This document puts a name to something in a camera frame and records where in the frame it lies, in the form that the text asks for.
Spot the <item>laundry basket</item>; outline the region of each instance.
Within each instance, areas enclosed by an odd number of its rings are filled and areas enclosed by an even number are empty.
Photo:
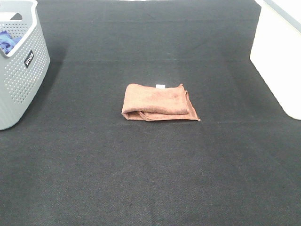
[[[0,31],[22,37],[8,54],[0,49],[0,130],[20,120],[50,63],[36,6],[35,0],[0,1]],[[5,18],[13,14],[20,18]]]

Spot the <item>fabric surface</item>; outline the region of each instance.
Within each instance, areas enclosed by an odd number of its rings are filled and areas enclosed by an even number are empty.
[[[166,89],[129,84],[122,115],[129,120],[200,120],[182,84]]]
[[[37,11],[51,63],[0,132],[1,226],[301,225],[301,122],[249,59],[253,0]],[[202,122],[126,120],[129,83],[183,83]]]
[[[8,54],[22,37],[12,38],[7,31],[0,32],[0,48]]]

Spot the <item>brown towel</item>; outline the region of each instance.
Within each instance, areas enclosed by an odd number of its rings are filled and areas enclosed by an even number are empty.
[[[128,120],[200,121],[182,84],[166,89],[129,84],[124,96],[122,115]]]

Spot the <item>towel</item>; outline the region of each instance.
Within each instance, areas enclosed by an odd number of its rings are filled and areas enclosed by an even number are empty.
[[[20,41],[21,37],[12,38],[7,31],[0,32],[0,48],[8,54]]]
[[[129,84],[124,96],[122,115],[128,120],[198,120],[183,84],[175,88]]]

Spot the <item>towel tag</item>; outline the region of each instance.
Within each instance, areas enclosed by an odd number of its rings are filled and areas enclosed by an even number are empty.
[[[156,85],[156,88],[158,88],[158,89],[165,89],[165,85],[157,84],[157,85]]]

